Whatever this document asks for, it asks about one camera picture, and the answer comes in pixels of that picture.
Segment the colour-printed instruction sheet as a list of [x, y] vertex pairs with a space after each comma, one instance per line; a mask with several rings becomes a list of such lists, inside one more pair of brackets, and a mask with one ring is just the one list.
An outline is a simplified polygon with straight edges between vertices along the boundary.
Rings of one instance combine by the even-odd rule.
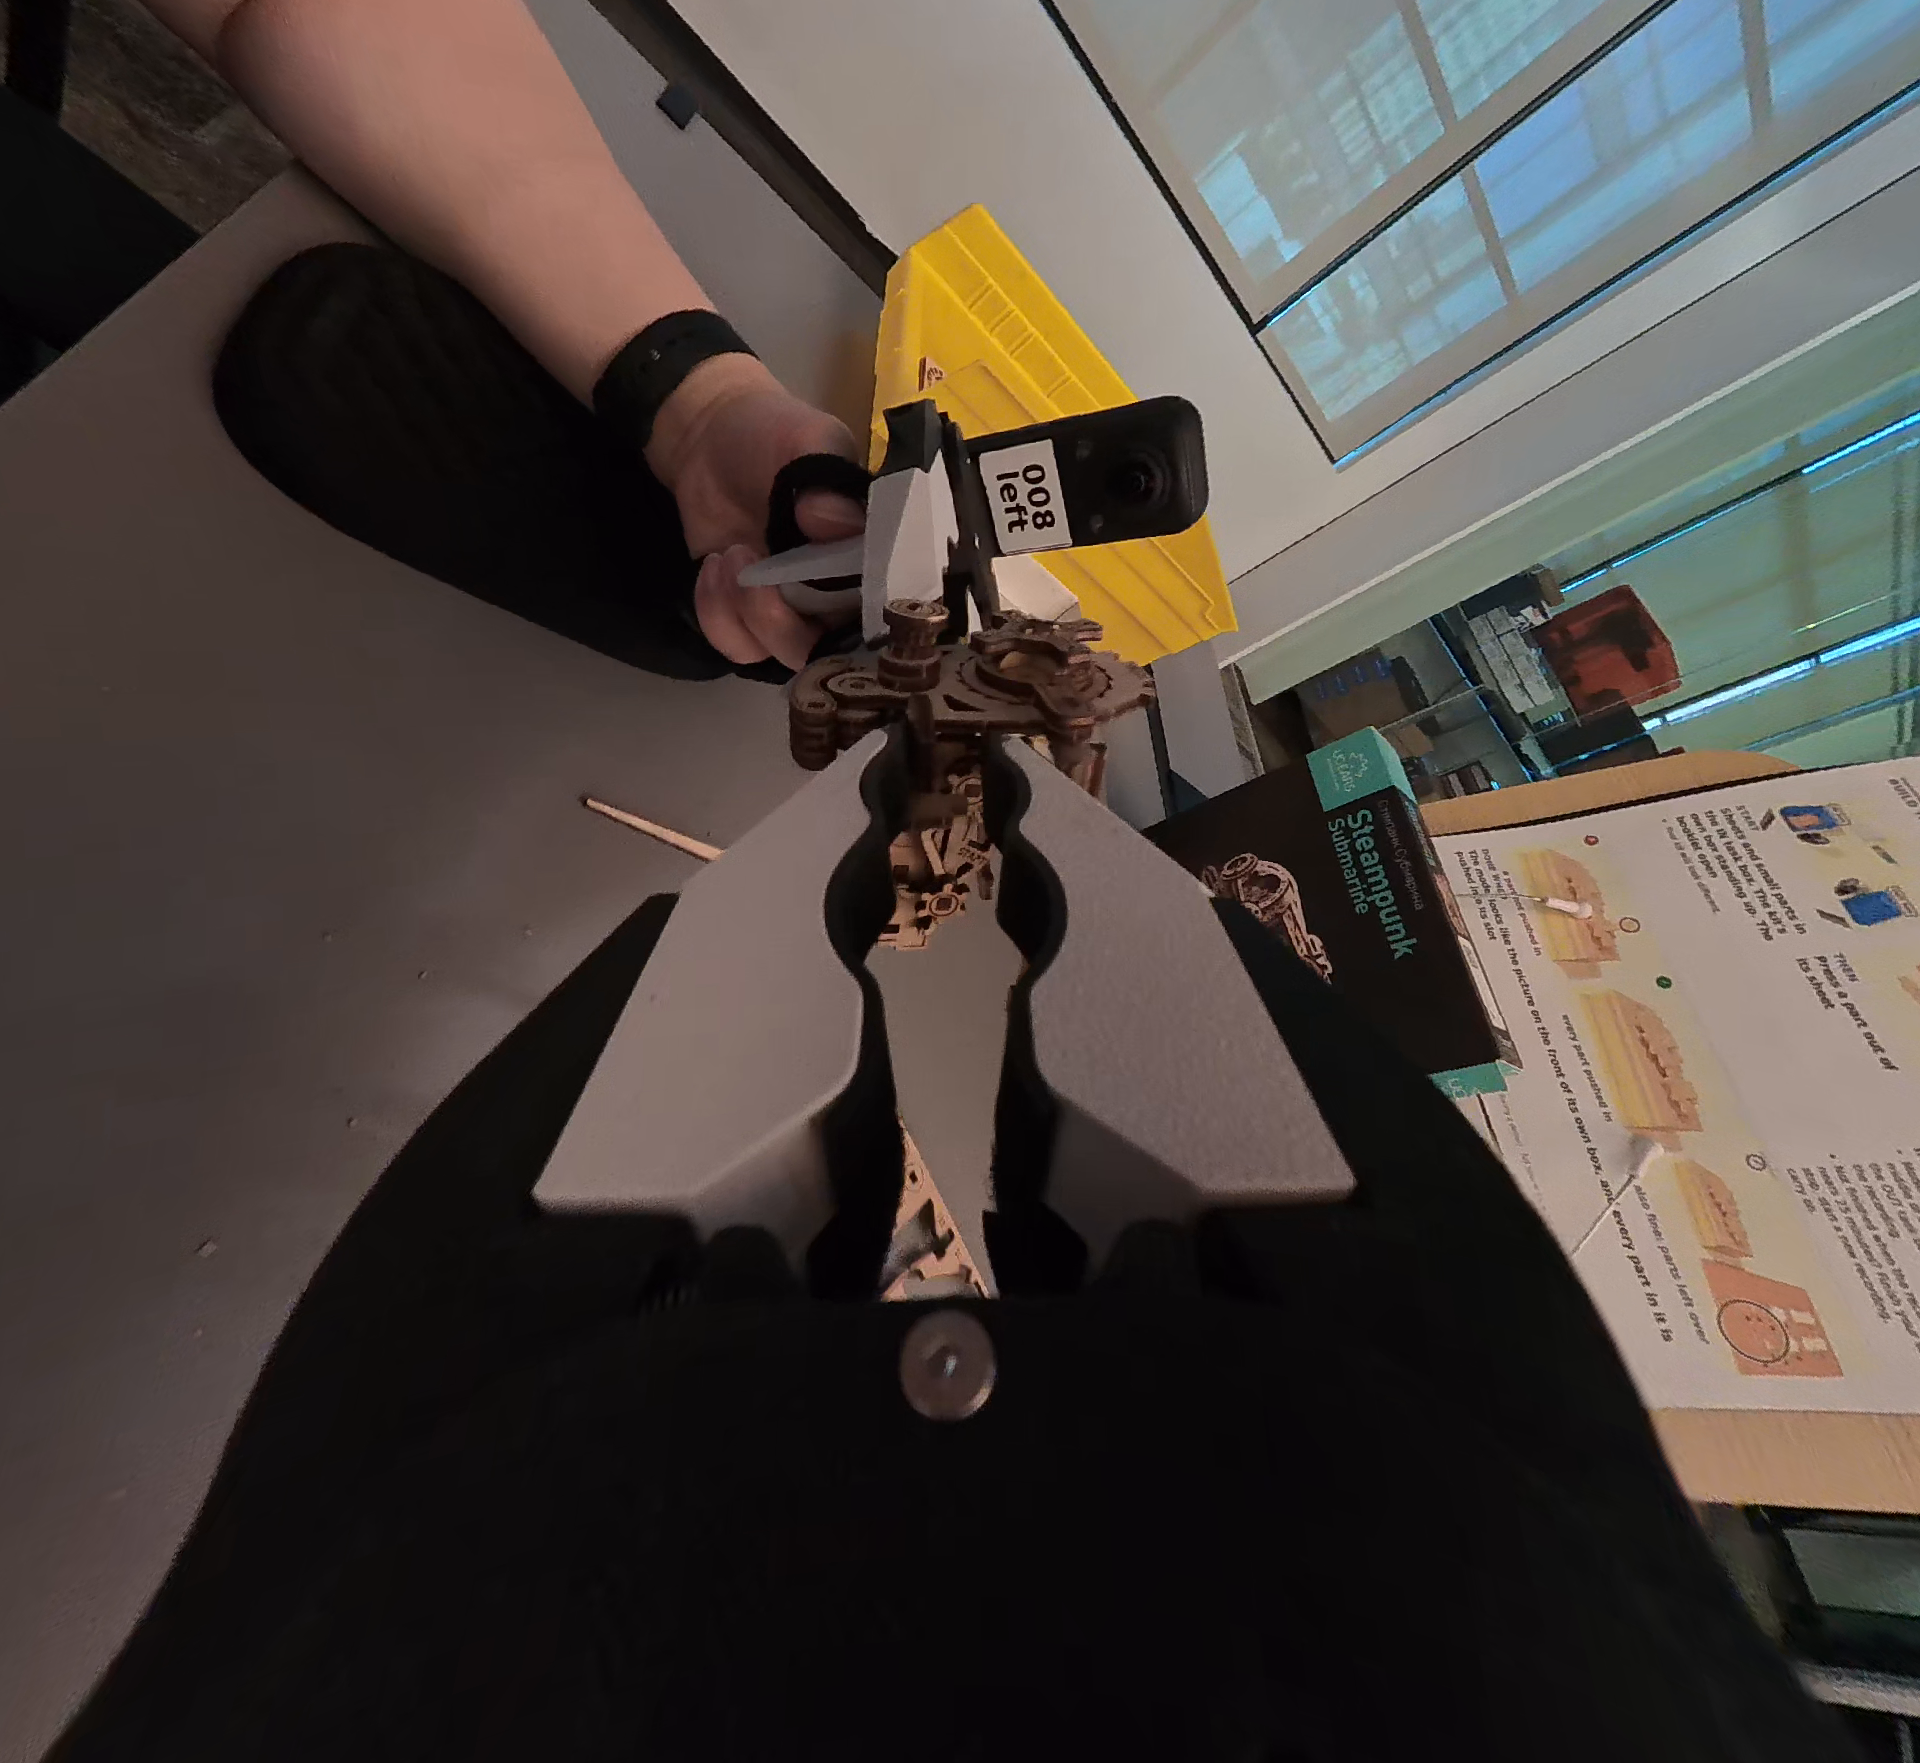
[[1491, 1142], [1651, 1409], [1917, 1414], [1917, 759], [1441, 837]]

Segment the person's left hand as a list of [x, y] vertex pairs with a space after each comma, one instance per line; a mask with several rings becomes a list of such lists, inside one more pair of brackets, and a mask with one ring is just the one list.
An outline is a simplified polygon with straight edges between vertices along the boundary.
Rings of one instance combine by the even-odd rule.
[[856, 458], [853, 431], [790, 393], [754, 358], [703, 361], [658, 408], [645, 464], [669, 493], [699, 562], [692, 614], [733, 664], [799, 670], [819, 637], [780, 592], [741, 586], [770, 551], [770, 496], [810, 455]]

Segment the red equipment case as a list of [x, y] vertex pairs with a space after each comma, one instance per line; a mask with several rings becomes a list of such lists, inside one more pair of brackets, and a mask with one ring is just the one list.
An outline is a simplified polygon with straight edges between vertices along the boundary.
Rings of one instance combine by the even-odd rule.
[[1631, 586], [1562, 607], [1532, 632], [1532, 643], [1577, 721], [1684, 685], [1668, 632]]

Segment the dark wooden mechanical model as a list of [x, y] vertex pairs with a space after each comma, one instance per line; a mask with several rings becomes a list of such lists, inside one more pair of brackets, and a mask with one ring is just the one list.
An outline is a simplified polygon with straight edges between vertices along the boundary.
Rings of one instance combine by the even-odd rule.
[[940, 602], [891, 601], [876, 643], [831, 648], [787, 685], [787, 747], [806, 771], [876, 730], [905, 731], [907, 809], [880, 931], [891, 951], [924, 951], [948, 919], [993, 901], [991, 746], [1023, 741], [1102, 798], [1111, 727], [1155, 704], [1152, 674], [1107, 654], [1094, 623], [1001, 615], [960, 639], [945, 627]]

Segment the thin wooden stick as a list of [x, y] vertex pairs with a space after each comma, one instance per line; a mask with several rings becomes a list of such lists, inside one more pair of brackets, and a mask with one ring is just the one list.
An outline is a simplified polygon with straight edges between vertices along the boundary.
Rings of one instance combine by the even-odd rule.
[[673, 849], [673, 854], [680, 854], [680, 855], [685, 855], [692, 863], [711, 866], [711, 863], [727, 855], [727, 849], [712, 847], [711, 839], [699, 839], [692, 833], [673, 830], [669, 826], [662, 826], [656, 818], [627, 814], [621, 805], [612, 805], [610, 800], [582, 793], [582, 805], [589, 817], [595, 817], [602, 821], [612, 821], [612, 826], [617, 826], [624, 830], [633, 830], [635, 837], [645, 837], [645, 839], [652, 839], [658, 847], [667, 847], [667, 849]]

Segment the glass partition window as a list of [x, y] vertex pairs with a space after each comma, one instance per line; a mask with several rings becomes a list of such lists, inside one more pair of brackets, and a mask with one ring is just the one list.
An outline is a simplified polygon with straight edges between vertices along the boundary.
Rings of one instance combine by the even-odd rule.
[[1031, 0], [1307, 450], [1256, 697], [1917, 299], [1917, 0]]

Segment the laser-cut wooden parts sheet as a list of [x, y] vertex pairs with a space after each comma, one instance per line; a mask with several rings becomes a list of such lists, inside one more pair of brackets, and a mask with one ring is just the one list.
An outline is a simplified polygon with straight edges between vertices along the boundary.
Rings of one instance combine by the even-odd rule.
[[880, 1301], [945, 1301], [993, 1295], [988, 1267], [964, 1241], [957, 1215], [940, 1196], [933, 1167], [899, 1118], [900, 1194], [891, 1241], [880, 1267]]

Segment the person's left forearm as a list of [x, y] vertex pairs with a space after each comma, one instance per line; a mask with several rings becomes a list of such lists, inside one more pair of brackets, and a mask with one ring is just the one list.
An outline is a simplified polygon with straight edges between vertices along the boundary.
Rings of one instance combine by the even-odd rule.
[[662, 313], [711, 311], [523, 0], [137, 3], [576, 396]]

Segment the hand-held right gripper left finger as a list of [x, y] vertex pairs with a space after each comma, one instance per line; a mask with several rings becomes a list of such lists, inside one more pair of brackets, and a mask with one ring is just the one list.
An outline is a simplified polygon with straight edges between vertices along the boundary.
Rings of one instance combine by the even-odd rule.
[[905, 746], [859, 741], [680, 889], [540, 1210], [760, 1229], [812, 1290], [880, 1290], [905, 1146], [866, 964], [905, 805]]

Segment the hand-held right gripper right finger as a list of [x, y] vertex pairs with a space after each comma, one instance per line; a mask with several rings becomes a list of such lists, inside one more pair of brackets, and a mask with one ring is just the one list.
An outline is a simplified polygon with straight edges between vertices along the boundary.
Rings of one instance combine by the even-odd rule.
[[993, 1102], [1001, 1291], [1073, 1291], [1146, 1221], [1344, 1203], [1336, 1146], [1216, 900], [1031, 746], [988, 750], [1018, 949]]

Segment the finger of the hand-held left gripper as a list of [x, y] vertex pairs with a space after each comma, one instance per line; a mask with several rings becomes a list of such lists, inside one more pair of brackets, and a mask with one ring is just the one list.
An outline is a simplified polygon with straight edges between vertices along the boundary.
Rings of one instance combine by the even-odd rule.
[[863, 639], [882, 643], [886, 607], [940, 602], [948, 623], [970, 615], [970, 592], [948, 595], [957, 507], [945, 463], [889, 471], [871, 484], [863, 507]]

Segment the black wristband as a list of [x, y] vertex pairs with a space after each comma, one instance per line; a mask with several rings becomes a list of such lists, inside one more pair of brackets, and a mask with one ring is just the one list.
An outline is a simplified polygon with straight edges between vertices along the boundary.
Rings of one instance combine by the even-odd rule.
[[642, 452], [658, 417], [695, 368], [748, 358], [749, 344], [712, 311], [669, 311], [631, 337], [589, 392], [595, 423], [631, 452]]

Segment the yellow plastic bin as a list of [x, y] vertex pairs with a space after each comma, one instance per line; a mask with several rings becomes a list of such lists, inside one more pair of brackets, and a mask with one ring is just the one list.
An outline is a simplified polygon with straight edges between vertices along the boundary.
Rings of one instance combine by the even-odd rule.
[[[907, 246], [886, 276], [871, 458], [886, 447], [886, 408], [915, 401], [976, 435], [1121, 406], [1131, 392], [993, 216], [970, 205]], [[1138, 664], [1237, 627], [1206, 521], [1173, 538], [1001, 560], [993, 575], [1001, 602], [1050, 623], [1083, 615], [1102, 626], [1104, 648]]]

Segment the black model kit box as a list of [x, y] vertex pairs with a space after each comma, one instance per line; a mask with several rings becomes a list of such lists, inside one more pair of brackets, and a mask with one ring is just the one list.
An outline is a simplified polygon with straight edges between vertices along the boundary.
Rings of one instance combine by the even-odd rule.
[[1521, 1067], [1403, 757], [1357, 730], [1152, 826], [1216, 900], [1281, 937], [1448, 1099]]

